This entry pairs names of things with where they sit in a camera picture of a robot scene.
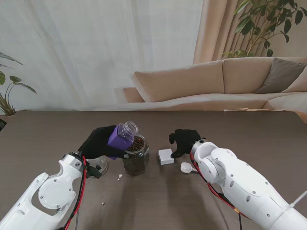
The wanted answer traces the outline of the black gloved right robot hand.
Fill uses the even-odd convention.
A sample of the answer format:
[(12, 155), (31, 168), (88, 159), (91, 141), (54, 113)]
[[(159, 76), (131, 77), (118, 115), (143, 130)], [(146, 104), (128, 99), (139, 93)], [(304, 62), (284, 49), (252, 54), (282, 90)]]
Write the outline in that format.
[(201, 138), (196, 130), (176, 129), (169, 135), (170, 144), (176, 143), (177, 149), (171, 154), (171, 158), (180, 158), (184, 154), (189, 154), (193, 145), (205, 138)]

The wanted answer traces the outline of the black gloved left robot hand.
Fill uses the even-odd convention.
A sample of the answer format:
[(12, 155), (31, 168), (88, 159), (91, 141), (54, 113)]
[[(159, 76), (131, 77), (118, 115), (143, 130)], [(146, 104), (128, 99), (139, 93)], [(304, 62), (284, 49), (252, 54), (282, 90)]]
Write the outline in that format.
[(125, 151), (107, 145), (115, 128), (116, 126), (112, 125), (93, 130), (86, 141), (78, 148), (78, 153), (86, 159), (96, 159), (101, 156), (112, 159), (127, 159), (128, 154)]

